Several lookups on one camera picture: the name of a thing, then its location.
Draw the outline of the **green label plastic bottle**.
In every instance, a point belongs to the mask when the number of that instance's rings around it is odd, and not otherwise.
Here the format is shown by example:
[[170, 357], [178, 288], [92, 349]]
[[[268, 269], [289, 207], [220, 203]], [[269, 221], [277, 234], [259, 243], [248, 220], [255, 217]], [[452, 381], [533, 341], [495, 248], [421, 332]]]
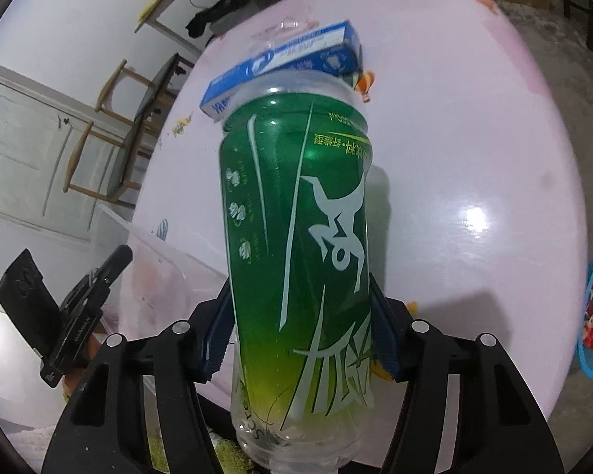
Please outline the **green label plastic bottle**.
[[367, 123], [340, 79], [276, 71], [243, 84], [223, 130], [236, 436], [271, 472], [334, 473], [374, 404]]

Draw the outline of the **blue white carton box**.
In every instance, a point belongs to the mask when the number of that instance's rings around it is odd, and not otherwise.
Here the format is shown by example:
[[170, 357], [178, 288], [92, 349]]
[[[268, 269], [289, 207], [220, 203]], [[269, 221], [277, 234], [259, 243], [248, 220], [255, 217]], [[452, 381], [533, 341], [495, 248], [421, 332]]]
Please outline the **blue white carton box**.
[[333, 76], [358, 72], [362, 46], [350, 21], [308, 31], [263, 50], [212, 79], [200, 102], [202, 113], [219, 121], [243, 83], [277, 70], [319, 71]]

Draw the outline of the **wooden chair by door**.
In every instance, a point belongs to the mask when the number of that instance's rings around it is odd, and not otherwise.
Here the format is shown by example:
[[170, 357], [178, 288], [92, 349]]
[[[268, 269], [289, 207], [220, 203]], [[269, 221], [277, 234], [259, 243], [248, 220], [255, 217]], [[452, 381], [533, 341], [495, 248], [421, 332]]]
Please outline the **wooden chair by door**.
[[[117, 140], [94, 131], [94, 123], [89, 122], [81, 133], [72, 155], [69, 157], [62, 187], [63, 192], [68, 193], [72, 190], [95, 200], [133, 210], [136, 207], [135, 204], [125, 201], [123, 197], [128, 190], [134, 192], [141, 190], [141, 184], [134, 179], [137, 160], [140, 160], [140, 158], [150, 160], [154, 153], [154, 149], [149, 147], [144, 139], [147, 137], [157, 139], [161, 135], [164, 120], [167, 119], [169, 111], [178, 97], [178, 93], [176, 90], [171, 89], [170, 85], [174, 78], [189, 74], [194, 67], [193, 62], [186, 60], [179, 54], [175, 54], [162, 66], [153, 79], [147, 79], [136, 71], [129, 69], [127, 61], [122, 60], [99, 92], [94, 111], [127, 125], [129, 131], [124, 139]], [[125, 78], [141, 83], [145, 87], [142, 100], [135, 116], [131, 119], [122, 116], [111, 107], [114, 89]], [[108, 143], [108, 145], [117, 149], [108, 187], [104, 192], [96, 192], [96, 190], [90, 190], [72, 182], [87, 139], [91, 137]]]

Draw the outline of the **pink patterned tablecloth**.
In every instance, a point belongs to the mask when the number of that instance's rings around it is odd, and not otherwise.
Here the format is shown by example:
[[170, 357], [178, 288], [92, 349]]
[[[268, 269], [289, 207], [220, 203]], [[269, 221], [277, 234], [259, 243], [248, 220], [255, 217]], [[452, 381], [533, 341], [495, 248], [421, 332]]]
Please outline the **pink patterned tablecloth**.
[[256, 33], [288, 17], [349, 21], [375, 75], [365, 203], [378, 285], [444, 334], [495, 335], [550, 414], [580, 327], [585, 204], [548, 84], [492, 0], [283, 0], [240, 24], [189, 75], [132, 226], [226, 272], [221, 129], [199, 104]]

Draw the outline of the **black clothing under table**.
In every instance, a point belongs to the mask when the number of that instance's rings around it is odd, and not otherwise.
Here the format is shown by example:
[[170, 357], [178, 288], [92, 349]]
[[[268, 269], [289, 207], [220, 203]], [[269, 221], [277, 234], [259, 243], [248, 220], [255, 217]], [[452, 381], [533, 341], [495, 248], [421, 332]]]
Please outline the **black clothing under table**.
[[209, 9], [198, 12], [186, 25], [187, 36], [198, 39], [210, 28], [223, 34], [259, 11], [254, 0], [219, 0]]

